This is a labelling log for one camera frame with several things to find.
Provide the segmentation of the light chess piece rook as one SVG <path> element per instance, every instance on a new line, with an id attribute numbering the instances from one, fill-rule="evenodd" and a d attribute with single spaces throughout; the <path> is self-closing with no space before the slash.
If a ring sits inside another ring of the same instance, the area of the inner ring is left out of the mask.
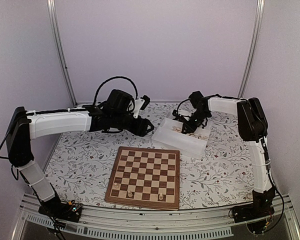
<path id="1" fill-rule="evenodd" d="M 129 190 L 129 191 L 127 192 L 127 197 L 130 198 L 130 199 L 133 198 L 133 197 L 134 197 L 134 193 L 133 193 L 132 191 Z"/>

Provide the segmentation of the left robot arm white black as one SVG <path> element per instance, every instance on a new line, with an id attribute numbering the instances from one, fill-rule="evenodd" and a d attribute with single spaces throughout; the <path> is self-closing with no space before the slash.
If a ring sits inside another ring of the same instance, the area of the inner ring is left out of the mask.
<path id="1" fill-rule="evenodd" d="M 60 217 L 65 211 L 64 205 L 34 161 L 31 140 L 67 132 L 109 133 L 111 129 L 114 133 L 127 130 L 144 137 L 154 129 L 150 120 L 139 115 L 149 103 L 146 95 L 133 98 L 129 93 L 114 89 L 107 100 L 99 104 L 46 111 L 27 111 L 20 106 L 15 109 L 1 144 L 6 145 L 6 159 L 45 203 L 45 209 L 53 217 Z"/>

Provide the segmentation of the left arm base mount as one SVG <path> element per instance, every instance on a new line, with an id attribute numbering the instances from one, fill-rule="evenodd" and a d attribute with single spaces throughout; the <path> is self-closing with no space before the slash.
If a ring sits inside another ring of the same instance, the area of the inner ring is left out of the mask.
<path id="1" fill-rule="evenodd" d="M 48 201 L 42 201 L 40 198 L 40 207 L 38 212 L 53 219 L 66 220 L 78 223 L 82 214 L 82 204 L 71 201 L 61 201 L 58 195 L 55 195 Z"/>

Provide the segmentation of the wooden chess board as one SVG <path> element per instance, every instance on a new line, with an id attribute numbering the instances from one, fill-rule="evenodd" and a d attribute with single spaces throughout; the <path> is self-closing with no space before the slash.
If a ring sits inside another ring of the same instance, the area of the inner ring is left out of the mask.
<path id="1" fill-rule="evenodd" d="M 133 198 L 127 192 L 133 192 Z M 105 193 L 105 202 L 177 211 L 180 207 L 180 151 L 121 146 Z"/>

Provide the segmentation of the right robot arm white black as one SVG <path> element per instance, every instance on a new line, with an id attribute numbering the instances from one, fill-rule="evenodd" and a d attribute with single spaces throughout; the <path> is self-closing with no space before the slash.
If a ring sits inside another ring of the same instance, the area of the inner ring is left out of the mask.
<path id="1" fill-rule="evenodd" d="M 238 133 L 248 147 L 254 176 L 253 203 L 248 213 L 252 218 L 259 218 L 272 205 L 276 194 L 267 144 L 268 122 L 260 100 L 219 94 L 203 96 L 200 91 L 194 91 L 187 101 L 195 109 L 193 113 L 186 115 L 179 109 L 172 112 L 175 119 L 182 123 L 182 134 L 194 133 L 198 128 L 205 127 L 213 112 L 237 117 Z"/>

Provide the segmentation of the light chess piece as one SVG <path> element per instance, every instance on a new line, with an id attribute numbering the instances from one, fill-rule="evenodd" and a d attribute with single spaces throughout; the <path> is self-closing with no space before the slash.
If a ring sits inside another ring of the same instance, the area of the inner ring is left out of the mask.
<path id="1" fill-rule="evenodd" d="M 164 199 L 163 193 L 160 193 L 160 194 L 158 195 L 158 199 L 159 199 L 160 201 L 162 201 L 162 200 Z"/>

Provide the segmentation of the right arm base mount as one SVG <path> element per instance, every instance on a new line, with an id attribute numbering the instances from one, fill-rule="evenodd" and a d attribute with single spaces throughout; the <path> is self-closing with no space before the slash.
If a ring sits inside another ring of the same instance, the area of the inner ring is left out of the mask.
<path id="1" fill-rule="evenodd" d="M 250 233 L 261 235 L 270 225 L 274 213 L 274 207 L 268 200 L 265 201 L 265 204 L 254 200 L 253 203 L 250 204 L 232 207 L 228 212 L 228 216 L 234 219 L 235 223 L 263 218 L 259 221 L 247 223 L 246 225 Z"/>

